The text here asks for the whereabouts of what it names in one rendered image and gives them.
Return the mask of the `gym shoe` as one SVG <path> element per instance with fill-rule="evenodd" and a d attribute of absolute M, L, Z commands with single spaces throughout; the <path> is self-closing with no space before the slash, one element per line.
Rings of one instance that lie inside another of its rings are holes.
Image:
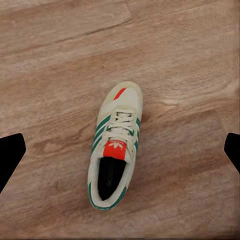
<path fill-rule="evenodd" d="M 88 169 L 90 202 L 109 211 L 123 198 L 136 163 L 143 94 L 137 83 L 118 83 L 101 105 Z"/>

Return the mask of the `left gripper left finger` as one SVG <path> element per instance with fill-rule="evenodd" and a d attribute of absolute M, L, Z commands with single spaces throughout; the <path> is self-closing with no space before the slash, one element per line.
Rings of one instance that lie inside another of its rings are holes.
<path fill-rule="evenodd" d="M 26 152 L 22 133 L 0 138 L 0 193 Z"/>

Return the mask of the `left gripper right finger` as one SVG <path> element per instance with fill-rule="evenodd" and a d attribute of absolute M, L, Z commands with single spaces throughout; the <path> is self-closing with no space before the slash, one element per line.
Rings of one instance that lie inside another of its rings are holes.
<path fill-rule="evenodd" d="M 228 133 L 224 151 L 240 173 L 240 135 L 235 133 Z"/>

